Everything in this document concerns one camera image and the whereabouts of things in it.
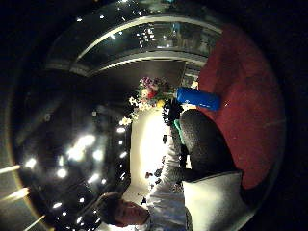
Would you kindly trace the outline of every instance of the red surface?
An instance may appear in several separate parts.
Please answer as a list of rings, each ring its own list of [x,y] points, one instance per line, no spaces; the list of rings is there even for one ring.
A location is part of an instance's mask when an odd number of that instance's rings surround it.
[[[283,100],[270,65],[241,29],[228,24],[198,83],[200,90],[221,97],[217,112],[198,109],[225,136],[235,165],[244,172],[244,188],[257,186],[281,155],[284,142]]]

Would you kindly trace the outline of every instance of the glass railing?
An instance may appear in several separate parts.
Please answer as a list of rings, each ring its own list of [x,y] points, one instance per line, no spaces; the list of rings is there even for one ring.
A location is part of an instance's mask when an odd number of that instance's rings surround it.
[[[204,6],[172,0],[117,1],[75,20],[53,44],[46,66],[83,73],[137,47],[207,56],[225,21]]]

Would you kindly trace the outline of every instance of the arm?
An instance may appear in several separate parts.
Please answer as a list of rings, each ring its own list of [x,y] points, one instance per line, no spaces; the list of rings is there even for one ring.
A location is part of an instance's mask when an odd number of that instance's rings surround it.
[[[172,188],[176,183],[170,179],[170,170],[175,167],[180,167],[180,161],[178,156],[178,148],[180,148],[179,136],[174,125],[172,127],[167,126],[166,128],[167,142],[166,142],[166,158],[161,174],[161,182],[156,185],[152,192],[159,193],[173,193]]]

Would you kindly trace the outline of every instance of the blue cup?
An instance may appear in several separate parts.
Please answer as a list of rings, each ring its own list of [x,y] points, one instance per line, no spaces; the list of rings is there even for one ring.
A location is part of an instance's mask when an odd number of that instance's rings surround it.
[[[217,111],[220,107],[220,98],[202,90],[190,88],[178,88],[176,99],[181,103],[189,103],[212,111]]]

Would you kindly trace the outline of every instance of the hair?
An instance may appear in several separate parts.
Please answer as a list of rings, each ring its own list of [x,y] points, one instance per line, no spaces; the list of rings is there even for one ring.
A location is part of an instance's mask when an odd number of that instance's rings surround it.
[[[118,192],[106,192],[102,194],[97,202],[97,215],[107,224],[119,224],[115,220],[115,210],[118,202],[121,200],[121,194]]]

